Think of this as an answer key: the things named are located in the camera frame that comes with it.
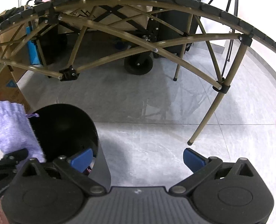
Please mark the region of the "purple knitted pouch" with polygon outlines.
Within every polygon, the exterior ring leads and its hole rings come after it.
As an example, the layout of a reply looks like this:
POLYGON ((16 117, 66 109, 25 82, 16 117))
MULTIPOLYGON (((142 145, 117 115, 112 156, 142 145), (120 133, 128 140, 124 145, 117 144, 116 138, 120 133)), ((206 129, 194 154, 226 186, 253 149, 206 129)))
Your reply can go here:
POLYGON ((47 162, 31 125, 31 121, 40 119, 40 114, 28 114, 23 104, 0 101, 0 151, 4 155, 21 149, 28 151, 26 159, 17 164, 18 170, 31 158, 47 162))

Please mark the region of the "black round trash bin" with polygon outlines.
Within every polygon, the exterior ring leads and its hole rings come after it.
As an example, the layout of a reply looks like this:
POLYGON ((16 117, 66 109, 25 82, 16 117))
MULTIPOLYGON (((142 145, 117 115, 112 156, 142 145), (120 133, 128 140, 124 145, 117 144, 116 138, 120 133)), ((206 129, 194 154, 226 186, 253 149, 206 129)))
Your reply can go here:
POLYGON ((42 119, 31 121, 35 135, 43 149, 47 162, 58 157, 69 157, 91 148, 93 160, 83 174, 103 186, 111 187, 111 174, 99 142, 93 120, 82 109, 70 104, 53 104, 40 108, 34 113, 42 119))

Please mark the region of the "cardboard box with green liner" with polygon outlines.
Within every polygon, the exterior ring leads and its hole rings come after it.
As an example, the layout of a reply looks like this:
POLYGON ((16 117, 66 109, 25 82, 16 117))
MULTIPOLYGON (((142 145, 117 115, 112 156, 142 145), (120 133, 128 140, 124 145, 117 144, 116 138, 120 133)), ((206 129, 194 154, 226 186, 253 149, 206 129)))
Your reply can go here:
POLYGON ((19 103, 25 107, 26 112, 30 110, 30 105, 19 89, 12 73, 3 64, 0 64, 0 101, 19 103))

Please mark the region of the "blue foam roll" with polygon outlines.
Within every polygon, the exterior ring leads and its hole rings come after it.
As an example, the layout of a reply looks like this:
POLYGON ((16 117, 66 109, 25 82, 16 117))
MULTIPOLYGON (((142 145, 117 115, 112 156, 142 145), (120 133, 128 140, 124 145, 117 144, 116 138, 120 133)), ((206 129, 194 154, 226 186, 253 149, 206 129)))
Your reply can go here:
POLYGON ((27 42, 28 56, 30 65, 40 65, 40 59, 35 44, 32 41, 27 42))

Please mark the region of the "tan folding slat table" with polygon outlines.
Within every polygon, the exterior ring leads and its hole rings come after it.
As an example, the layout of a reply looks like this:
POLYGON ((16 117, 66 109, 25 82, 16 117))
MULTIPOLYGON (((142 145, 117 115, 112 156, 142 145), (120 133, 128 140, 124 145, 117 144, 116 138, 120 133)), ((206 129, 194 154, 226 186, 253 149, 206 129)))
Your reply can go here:
POLYGON ((61 24, 68 29, 75 29, 79 34, 67 68, 55 72, 47 68, 27 66, 4 57, 0 57, 0 64, 70 81, 77 79, 79 73, 86 69, 118 59, 153 53, 171 60, 211 84, 217 96, 188 140, 188 145, 194 143, 229 91, 252 41, 258 41, 276 53, 276 42, 260 30, 226 11, 198 0, 52 0, 26 8, 0 23, 0 36, 32 21, 37 25, 31 33, 19 39, 12 38, 0 43, 0 48, 14 46, 11 52, 11 57, 14 57, 27 42, 39 39, 48 30, 61 24), (113 35, 134 44, 134 47, 74 68, 77 51, 87 31, 113 35), (216 59, 213 59, 216 77, 210 77, 182 57, 167 50, 171 46, 186 46, 202 41, 210 44, 211 41, 227 39, 239 40, 240 46, 226 77, 221 75, 216 59))

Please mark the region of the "black gloves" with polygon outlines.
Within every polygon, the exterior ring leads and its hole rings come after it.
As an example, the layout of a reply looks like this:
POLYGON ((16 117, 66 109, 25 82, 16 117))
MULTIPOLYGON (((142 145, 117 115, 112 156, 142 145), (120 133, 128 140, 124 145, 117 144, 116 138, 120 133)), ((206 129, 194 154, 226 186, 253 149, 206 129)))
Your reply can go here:
POLYGON ((24 10, 26 9, 30 9, 32 6, 21 6, 21 7, 14 7, 10 10, 5 10, 4 13, 0 14, 0 23, 2 23, 3 21, 7 20, 8 18, 20 13, 20 12, 23 12, 24 10))

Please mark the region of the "black folding wagon cart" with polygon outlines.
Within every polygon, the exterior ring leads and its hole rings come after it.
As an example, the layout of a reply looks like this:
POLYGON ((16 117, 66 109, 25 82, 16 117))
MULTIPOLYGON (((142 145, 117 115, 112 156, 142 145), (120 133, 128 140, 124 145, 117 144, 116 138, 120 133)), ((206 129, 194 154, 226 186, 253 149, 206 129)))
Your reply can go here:
POLYGON ((41 37, 43 37, 44 34, 47 33, 48 29, 52 29, 52 27, 57 25, 62 25, 67 29, 78 32, 79 34, 70 55, 67 68, 59 71, 58 78, 61 81, 76 80, 78 79, 79 73, 85 69, 98 67, 102 64, 106 64, 122 58, 124 59, 124 68, 127 72, 134 75, 145 75, 153 68, 153 48, 146 47, 148 44, 150 44, 150 41, 148 39, 151 38, 151 35, 147 34, 148 31, 136 22, 132 20, 129 20, 128 22, 136 27, 137 34, 131 34, 130 32, 114 28, 110 25, 101 24, 98 22, 97 19, 92 21, 88 17, 86 19, 82 19, 72 15, 55 13, 54 8, 51 7, 49 11, 49 17, 41 23, 41 25, 47 25, 49 27, 47 29, 43 29, 42 32, 37 32, 36 34, 39 55, 41 56, 41 59, 44 59, 44 54, 40 47, 41 37), (96 61, 91 62, 90 64, 74 69, 73 63, 75 61, 75 57, 78 53, 81 42, 89 29, 98 30, 117 38, 126 40, 129 43, 133 43, 133 46, 129 50, 100 58, 96 61))

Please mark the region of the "black luggage bag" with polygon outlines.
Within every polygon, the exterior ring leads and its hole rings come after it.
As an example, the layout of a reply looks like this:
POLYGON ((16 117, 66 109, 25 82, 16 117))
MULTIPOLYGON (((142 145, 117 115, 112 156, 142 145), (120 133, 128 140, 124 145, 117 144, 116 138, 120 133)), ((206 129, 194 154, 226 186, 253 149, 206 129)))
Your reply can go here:
MULTIPOLYGON (((177 28, 182 32, 187 31, 187 23, 188 23, 189 16, 190 14, 188 13, 175 11, 175 10, 158 13, 159 19, 172 25, 173 27, 177 28)), ((181 36, 174 30, 170 29, 169 27, 161 23, 158 23, 157 21, 155 21, 154 24, 155 24, 155 28, 156 27, 158 28, 158 30, 155 29, 155 35, 156 35, 157 41, 175 39, 181 36)), ((165 49, 170 53, 179 55, 182 50, 182 46, 181 45, 170 46, 165 49)))

